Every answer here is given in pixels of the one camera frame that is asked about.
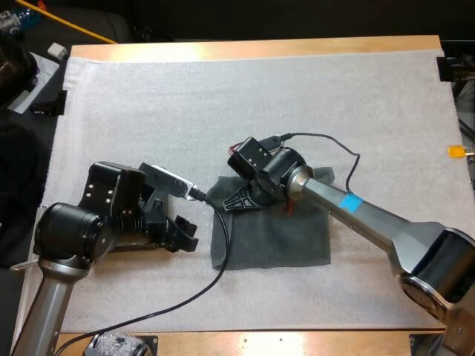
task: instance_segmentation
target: table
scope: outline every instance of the table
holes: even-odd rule
[[[325,53],[439,49],[438,36],[386,36],[252,42],[187,42],[74,46],[71,55],[112,62],[191,62]],[[411,333],[428,331],[174,332],[160,333],[160,355],[409,355]],[[58,345],[77,334],[61,334]],[[81,355],[88,344],[63,355]]]

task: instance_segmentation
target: black cable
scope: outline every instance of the black cable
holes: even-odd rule
[[[114,40],[115,42],[119,42],[119,39],[117,37],[117,32],[116,32],[116,28],[114,26],[114,24],[112,23],[111,21],[111,18],[109,17],[109,12],[108,11],[104,11],[105,12],[105,17],[107,17],[107,21],[109,22],[109,25],[112,27],[112,32],[114,32]]]
[[[356,166],[358,165],[358,162],[359,162],[360,154],[357,154],[357,153],[351,151],[347,146],[343,145],[335,137],[331,137],[331,136],[325,135],[323,133],[308,133],[308,132],[286,133],[285,135],[281,136],[281,139],[282,139],[282,141],[287,141],[288,139],[291,139],[295,136],[314,136],[314,137],[323,137],[325,139],[331,139],[334,143],[336,143],[338,146],[343,148],[346,152],[348,152],[352,156],[356,156],[355,163],[353,163],[353,167],[351,168],[351,171],[348,173],[347,181],[345,182],[347,193],[352,194],[353,192],[350,189],[350,180],[351,180],[351,177],[352,177],[353,173],[355,173]]]
[[[138,323],[139,321],[150,319],[151,317],[157,317],[159,315],[163,315],[163,314],[172,312],[174,310],[177,310],[178,308],[181,308],[182,306],[185,306],[186,304],[189,304],[192,301],[196,300],[197,298],[201,297],[203,294],[205,294],[207,291],[209,291],[211,288],[213,288],[213,286],[223,276],[223,273],[226,270],[226,267],[228,265],[229,258],[230,258],[230,255],[231,255],[230,254],[230,243],[229,243],[230,239],[229,239],[228,229],[227,229],[226,224],[224,222],[223,215],[220,213],[217,206],[211,200],[209,200],[208,198],[205,198],[204,201],[209,206],[211,206],[213,208],[214,212],[216,213],[216,215],[217,215],[217,217],[218,217],[218,219],[221,223],[221,227],[223,228],[224,239],[225,239],[225,244],[226,244],[226,254],[224,256],[223,265],[221,266],[221,269],[220,269],[219,273],[213,279],[213,281],[210,284],[208,284],[207,287],[205,287],[204,289],[202,289],[201,291],[199,291],[198,293],[196,293],[192,297],[188,298],[187,300],[184,300],[181,303],[178,303],[174,306],[171,306],[167,309],[163,309],[163,310],[160,310],[160,311],[156,311],[154,313],[146,314],[146,315],[143,315],[142,317],[136,317],[134,319],[130,319],[128,321],[124,321],[122,323],[119,323],[119,324],[116,324],[116,325],[113,325],[113,326],[109,326],[109,327],[104,328],[104,329],[96,330],[95,332],[88,332],[87,334],[83,334],[83,335],[80,335],[78,337],[75,337],[75,338],[67,341],[66,343],[63,343],[62,346],[58,349],[58,351],[55,352],[54,356],[60,356],[61,353],[63,353],[63,351],[66,350],[67,347],[69,347],[69,345],[75,343],[76,341],[85,339],[87,337],[94,336],[95,334],[103,334],[105,332],[109,332],[110,330],[118,329],[118,328],[121,328],[123,326],[127,326],[127,325],[130,325],[130,324],[133,324],[133,323]]]

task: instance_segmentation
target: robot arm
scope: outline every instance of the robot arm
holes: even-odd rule
[[[33,251],[39,255],[43,279],[12,356],[52,355],[74,284],[86,277],[92,264],[110,251],[165,248],[194,251],[196,225],[182,217],[169,219],[163,204],[180,191],[158,186],[153,169],[141,170],[96,162],[90,170],[78,206],[57,203],[43,213],[35,230]],[[161,177],[168,174],[161,172]],[[121,235],[134,234],[145,243],[117,245]]]
[[[475,355],[475,242],[468,235],[438,222],[410,222],[319,182],[291,148],[271,155],[248,138],[228,164],[249,181],[254,203],[312,200],[385,251],[405,294],[447,326],[430,355]]]

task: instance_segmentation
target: gray cloth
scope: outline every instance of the gray cloth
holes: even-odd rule
[[[333,169],[317,168],[315,178],[331,183]],[[220,207],[231,237],[228,269],[307,267],[330,264],[328,213],[315,204],[301,200],[292,214],[286,202],[254,211],[234,214],[224,212],[222,203],[235,193],[244,181],[239,177],[219,177],[207,193]],[[214,215],[211,257],[213,268],[224,261],[223,229]]]

